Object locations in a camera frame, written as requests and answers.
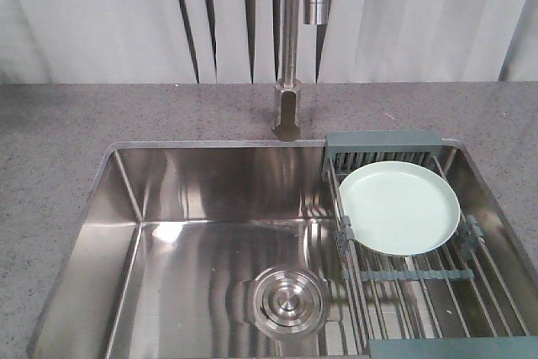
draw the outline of drain cover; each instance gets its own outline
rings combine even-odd
[[[306,333],[316,328],[324,311],[314,276],[299,270],[262,274],[254,294],[259,323],[279,334]]]

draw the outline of rack bar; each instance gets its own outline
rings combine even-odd
[[[493,272],[495,273],[495,276],[497,277],[498,282],[501,285],[501,288],[504,291],[504,295],[508,299],[510,303],[510,307],[514,311],[515,317],[518,319],[518,322],[520,323],[521,329],[525,333],[525,335],[530,335],[529,328],[527,327],[527,324],[523,320],[523,317],[521,316],[521,312],[518,309],[518,307],[515,305],[514,297],[512,296],[512,293],[508,290],[508,287],[506,286],[506,282],[504,281],[503,277],[501,276],[501,272],[498,269],[497,265],[495,264],[495,261],[493,260],[493,257],[491,256],[491,253],[489,252],[488,247],[486,246],[486,242],[484,239],[479,240],[479,246],[482,251],[482,253],[486,256],[486,259],[488,260],[489,266],[493,269]]]
[[[440,258],[440,254],[438,250],[434,250],[434,256],[439,263],[439,267],[443,267],[443,261]],[[451,256],[448,256],[448,262],[451,269],[455,268],[454,261],[452,260]],[[465,337],[469,338],[471,336],[471,333],[469,332],[469,327],[467,327],[467,323],[465,319],[463,318],[463,312],[462,307],[457,301],[456,294],[454,293],[454,288],[452,287],[451,283],[448,279],[445,279],[445,285],[448,289],[448,293],[451,295],[451,300],[454,303],[454,308],[456,309],[457,316],[460,319],[460,322],[462,323],[463,332],[465,333]]]

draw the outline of stainless steel sink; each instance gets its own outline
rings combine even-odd
[[[374,313],[375,303],[386,312],[389,339],[538,334],[535,273],[504,217],[464,149],[445,142],[439,158],[450,163],[448,181],[463,210],[479,218],[513,302],[499,282],[489,287],[504,297],[491,301],[478,277],[481,303],[471,283],[447,288],[450,282],[435,279],[402,288],[380,282],[386,286],[378,296],[365,289],[365,301],[355,301],[335,241],[330,185],[321,175],[322,140],[127,143],[103,160],[29,351],[55,359],[366,354],[358,334],[368,332],[353,314],[361,305],[363,315]],[[422,307],[423,288],[433,314]],[[395,303],[401,296],[412,335],[398,333],[405,328]],[[496,313],[495,304],[510,312],[509,333],[491,314],[498,330],[492,333],[483,315]],[[371,338],[382,339],[372,327]]]

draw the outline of speckled countertop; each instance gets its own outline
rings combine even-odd
[[[317,85],[301,110],[304,139],[436,129],[462,141],[538,266],[537,82]],[[271,117],[271,85],[0,87],[0,357],[26,358],[108,145],[274,139]]]

